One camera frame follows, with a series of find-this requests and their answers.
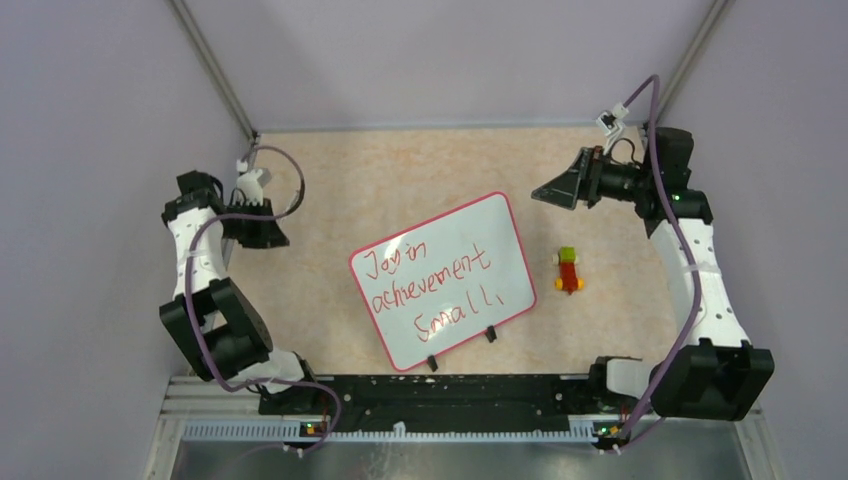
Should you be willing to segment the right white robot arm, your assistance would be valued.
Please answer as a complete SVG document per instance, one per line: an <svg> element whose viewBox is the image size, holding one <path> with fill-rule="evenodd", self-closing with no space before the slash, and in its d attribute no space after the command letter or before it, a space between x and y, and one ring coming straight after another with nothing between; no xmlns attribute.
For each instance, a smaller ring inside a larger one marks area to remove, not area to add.
<svg viewBox="0 0 848 480"><path fill-rule="evenodd" d="M774 373L771 351L753 346L727 294L707 196L688 185L693 149L693 135L671 127L647 140L640 162L622 164L601 146L583 147L567 170L531 193L569 210L605 198L631 203L666 269L683 341L668 368L598 358L586 397L600 412L646 396L648 410L662 417L739 421Z"/></svg>

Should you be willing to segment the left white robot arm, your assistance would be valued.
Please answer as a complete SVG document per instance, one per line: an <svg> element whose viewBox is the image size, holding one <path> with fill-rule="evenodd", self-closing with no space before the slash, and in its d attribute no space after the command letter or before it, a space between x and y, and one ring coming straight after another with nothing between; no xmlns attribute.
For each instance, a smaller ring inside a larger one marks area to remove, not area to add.
<svg viewBox="0 0 848 480"><path fill-rule="evenodd" d="M256 308L229 276L223 246L266 250L286 247L289 238L273 219L262 195L263 173L239 179L241 201L226 203L223 186L197 170L177 178L180 195L168 202L162 220L177 254L177 279L170 301L159 308L161 323L194 373L232 391L244 384L264 397L282 396L297 413L319 404L320 386L297 353L273 344Z"/></svg>

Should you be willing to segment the aluminium frame rail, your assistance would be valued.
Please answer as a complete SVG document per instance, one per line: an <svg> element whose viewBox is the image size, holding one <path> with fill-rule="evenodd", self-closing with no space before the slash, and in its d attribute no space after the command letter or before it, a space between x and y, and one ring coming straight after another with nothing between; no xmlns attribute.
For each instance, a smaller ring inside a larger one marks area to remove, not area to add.
<svg viewBox="0 0 848 480"><path fill-rule="evenodd" d="M333 390L344 405L373 410L379 406L504 406L526 404L532 411L589 415L610 412L636 400L620 394L592 394L588 378L580 375L339 375L322 377L320 383ZM260 415L292 415L305 411L306 403L321 412L334 401L314 387L291 387L280 394L260 394L254 387L228 392L215 382L196 376L174 377L166 389L162 413L226 412Z"/></svg>

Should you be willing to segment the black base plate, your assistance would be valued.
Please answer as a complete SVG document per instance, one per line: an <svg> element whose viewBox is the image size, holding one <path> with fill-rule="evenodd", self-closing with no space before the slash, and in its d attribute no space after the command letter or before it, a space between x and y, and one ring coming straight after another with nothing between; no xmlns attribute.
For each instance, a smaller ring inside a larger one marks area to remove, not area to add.
<svg viewBox="0 0 848 480"><path fill-rule="evenodd" d="M579 415L633 411L633 397L608 391L595 374L336 375L318 388L261 395L262 415L314 416L336 431L412 433L565 432Z"/></svg>

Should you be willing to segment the red green toy car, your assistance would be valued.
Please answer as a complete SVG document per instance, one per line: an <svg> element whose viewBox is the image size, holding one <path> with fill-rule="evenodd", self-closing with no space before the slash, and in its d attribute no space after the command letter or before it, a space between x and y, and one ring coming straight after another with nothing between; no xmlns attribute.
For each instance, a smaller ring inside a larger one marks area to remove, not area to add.
<svg viewBox="0 0 848 480"><path fill-rule="evenodd" d="M579 276L577 271L578 256L573 246L560 247L552 255L552 263L558 269L555 279L555 288L569 295L581 291L585 287L585 280Z"/></svg>

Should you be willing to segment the pink framed whiteboard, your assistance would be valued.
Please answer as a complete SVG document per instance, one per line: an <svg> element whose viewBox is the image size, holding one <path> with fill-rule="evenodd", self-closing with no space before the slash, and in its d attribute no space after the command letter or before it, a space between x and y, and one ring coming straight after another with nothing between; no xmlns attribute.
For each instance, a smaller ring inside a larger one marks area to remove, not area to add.
<svg viewBox="0 0 848 480"><path fill-rule="evenodd" d="M508 196L494 191L351 253L392 368L406 372L533 309Z"/></svg>

